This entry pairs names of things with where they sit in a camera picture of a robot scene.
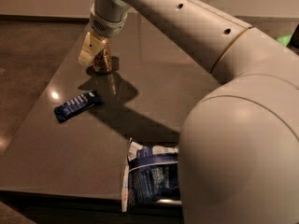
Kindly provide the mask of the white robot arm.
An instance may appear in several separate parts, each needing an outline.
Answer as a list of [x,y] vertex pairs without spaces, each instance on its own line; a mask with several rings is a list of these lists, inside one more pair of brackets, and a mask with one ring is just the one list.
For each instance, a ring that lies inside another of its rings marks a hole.
[[94,0],[80,63],[120,32],[130,7],[221,83],[180,133],[185,224],[299,224],[297,54],[199,0]]

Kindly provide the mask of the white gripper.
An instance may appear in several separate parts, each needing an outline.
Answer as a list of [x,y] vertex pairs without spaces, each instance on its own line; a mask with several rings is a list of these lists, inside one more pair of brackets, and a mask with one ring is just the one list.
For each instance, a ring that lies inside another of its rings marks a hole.
[[104,49],[104,45],[107,43],[105,37],[111,38],[117,35],[125,21],[125,7],[97,7],[93,4],[90,14],[90,25],[95,32],[86,34],[78,56],[78,62],[82,66],[90,65],[94,58]]

